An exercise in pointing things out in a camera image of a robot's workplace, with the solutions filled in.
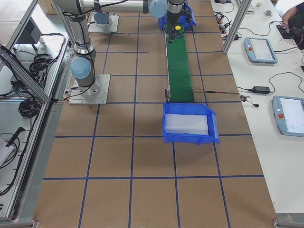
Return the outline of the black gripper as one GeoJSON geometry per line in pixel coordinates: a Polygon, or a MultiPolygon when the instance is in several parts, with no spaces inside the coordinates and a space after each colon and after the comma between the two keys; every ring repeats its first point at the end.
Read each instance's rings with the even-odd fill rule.
{"type": "Polygon", "coordinates": [[[166,28],[166,32],[170,32],[170,34],[168,34],[168,43],[171,44],[173,42],[173,34],[171,32],[173,32],[173,29],[176,25],[179,24],[174,24],[174,23],[167,23],[167,28],[166,28]]]}

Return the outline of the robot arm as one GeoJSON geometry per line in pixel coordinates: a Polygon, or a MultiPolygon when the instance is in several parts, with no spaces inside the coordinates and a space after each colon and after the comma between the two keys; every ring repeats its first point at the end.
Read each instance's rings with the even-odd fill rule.
{"type": "Polygon", "coordinates": [[[76,46],[88,48],[91,45],[86,15],[89,12],[143,13],[155,18],[166,17],[167,33],[174,38],[176,25],[181,16],[191,21],[192,12],[183,0],[56,0],[54,3],[69,17],[76,46]]]}
{"type": "Polygon", "coordinates": [[[75,40],[76,57],[70,64],[70,70],[78,83],[79,91],[84,96],[96,94],[99,90],[95,81],[96,51],[91,45],[86,13],[82,10],[79,0],[56,0],[55,4],[63,11],[62,14],[68,17],[75,40]]]}

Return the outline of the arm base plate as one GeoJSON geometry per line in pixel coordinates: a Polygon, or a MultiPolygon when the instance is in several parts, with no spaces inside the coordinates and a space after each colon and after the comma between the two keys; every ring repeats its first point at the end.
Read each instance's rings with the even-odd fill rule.
{"type": "Polygon", "coordinates": [[[118,30],[119,15],[109,15],[109,22],[106,24],[98,24],[94,17],[89,23],[89,33],[116,33],[118,30]]]}
{"type": "Polygon", "coordinates": [[[95,83],[90,88],[84,88],[78,85],[74,80],[74,87],[77,89],[71,91],[68,103],[70,105],[105,105],[110,84],[111,75],[96,75],[95,83]]]}

